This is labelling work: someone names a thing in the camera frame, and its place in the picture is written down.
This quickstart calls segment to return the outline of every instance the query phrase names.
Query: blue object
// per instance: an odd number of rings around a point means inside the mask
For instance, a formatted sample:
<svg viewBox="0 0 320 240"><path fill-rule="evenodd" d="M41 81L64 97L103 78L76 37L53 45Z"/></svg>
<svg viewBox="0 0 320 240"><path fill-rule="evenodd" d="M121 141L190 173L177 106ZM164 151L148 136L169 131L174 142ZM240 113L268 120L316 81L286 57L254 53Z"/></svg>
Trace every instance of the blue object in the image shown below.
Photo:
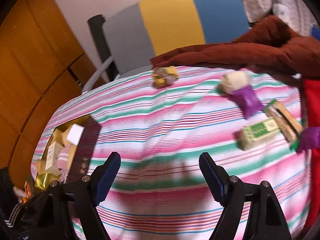
<svg viewBox="0 0 320 240"><path fill-rule="evenodd" d="M221 166L217 166L207 152L200 155L199 167L214 200L224 207L229 188L227 172Z"/></svg>
<svg viewBox="0 0 320 240"><path fill-rule="evenodd" d="M320 41L320 30L317 27L313 26L311 28L311 36L315 37L318 41Z"/></svg>
<svg viewBox="0 0 320 240"><path fill-rule="evenodd" d="M109 158L103 165L106 169L96 187L96 195L94 202L97 206L100 202L106 199L111 185L119 171L120 165L120 155L116 152L112 152L112 154L109 156Z"/></svg>
<svg viewBox="0 0 320 240"><path fill-rule="evenodd" d="M230 42L249 30L242 0L193 0L205 43Z"/></svg>

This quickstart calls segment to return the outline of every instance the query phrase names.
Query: yellow wrapper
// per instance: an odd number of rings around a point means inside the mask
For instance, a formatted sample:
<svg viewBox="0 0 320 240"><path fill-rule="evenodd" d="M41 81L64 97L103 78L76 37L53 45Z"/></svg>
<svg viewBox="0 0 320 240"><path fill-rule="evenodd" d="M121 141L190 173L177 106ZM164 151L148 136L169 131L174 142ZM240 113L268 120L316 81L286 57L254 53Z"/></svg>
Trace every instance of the yellow wrapper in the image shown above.
<svg viewBox="0 0 320 240"><path fill-rule="evenodd" d="M50 173L38 174L35 181L35 188L40 191L45 191L49 186L50 182L53 180L60 180L60 176L54 176Z"/></svg>
<svg viewBox="0 0 320 240"><path fill-rule="evenodd" d="M158 88L170 86L179 77L178 71L174 66L155 68L152 74Z"/></svg>

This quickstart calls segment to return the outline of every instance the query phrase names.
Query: chair backrest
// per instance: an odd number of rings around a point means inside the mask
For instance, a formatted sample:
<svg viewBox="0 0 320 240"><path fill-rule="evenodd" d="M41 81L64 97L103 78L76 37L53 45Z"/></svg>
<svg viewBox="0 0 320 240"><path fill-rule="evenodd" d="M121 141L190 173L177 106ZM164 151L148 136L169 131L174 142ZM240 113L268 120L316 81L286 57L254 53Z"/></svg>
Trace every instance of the chair backrest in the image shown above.
<svg viewBox="0 0 320 240"><path fill-rule="evenodd" d="M248 31L242 0L142 0L103 24L120 74L189 45L231 41Z"/></svg>

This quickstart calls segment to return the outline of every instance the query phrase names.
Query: wooden cabinet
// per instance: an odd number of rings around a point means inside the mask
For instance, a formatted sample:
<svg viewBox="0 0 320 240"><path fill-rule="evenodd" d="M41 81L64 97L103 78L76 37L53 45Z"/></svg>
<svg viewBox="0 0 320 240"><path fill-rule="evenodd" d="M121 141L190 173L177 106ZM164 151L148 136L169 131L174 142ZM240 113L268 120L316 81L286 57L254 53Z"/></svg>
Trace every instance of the wooden cabinet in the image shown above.
<svg viewBox="0 0 320 240"><path fill-rule="evenodd" d="M0 168L19 187L50 117L81 94L68 68L95 71L54 0L18 0L0 26Z"/></svg>
<svg viewBox="0 0 320 240"><path fill-rule="evenodd" d="M19 188L24 187L26 177L30 174L30 164L35 148L23 137L19 138L9 165L12 182Z"/></svg>
<svg viewBox="0 0 320 240"><path fill-rule="evenodd" d="M83 50L54 0L26 0L35 21L64 67L83 54Z"/></svg>
<svg viewBox="0 0 320 240"><path fill-rule="evenodd" d="M81 89L68 71L64 72L44 95L47 102L56 110L72 98L81 95Z"/></svg>
<svg viewBox="0 0 320 240"><path fill-rule="evenodd" d="M0 35L0 114L20 132L41 94Z"/></svg>
<svg viewBox="0 0 320 240"><path fill-rule="evenodd" d="M18 139L19 133L0 117L0 169L9 165L12 149Z"/></svg>

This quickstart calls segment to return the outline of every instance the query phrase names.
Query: white box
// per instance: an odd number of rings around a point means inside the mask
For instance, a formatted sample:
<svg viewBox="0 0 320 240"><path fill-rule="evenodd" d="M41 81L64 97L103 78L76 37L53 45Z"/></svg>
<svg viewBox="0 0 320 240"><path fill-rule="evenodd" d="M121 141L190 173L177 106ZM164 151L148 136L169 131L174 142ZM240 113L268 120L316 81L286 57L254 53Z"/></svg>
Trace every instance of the white box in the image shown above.
<svg viewBox="0 0 320 240"><path fill-rule="evenodd" d="M83 133L83 130L84 130L83 126L74 123L71 126L71 129L70 129L70 131L69 131L69 133L67 135L67 140L69 142L71 142L73 145L78 145L79 141L80 141L80 138L81 138L81 135Z"/></svg>
<svg viewBox="0 0 320 240"><path fill-rule="evenodd" d="M272 6L272 12L286 24L290 23L289 8L287 6L284 6L280 3L274 3Z"/></svg>
<svg viewBox="0 0 320 240"><path fill-rule="evenodd" d="M61 174L60 170L57 168L57 160L59 157L59 153L63 148L64 147L57 141L55 141L49 146L47 160L45 162L46 173L51 173L55 176L58 176Z"/></svg>

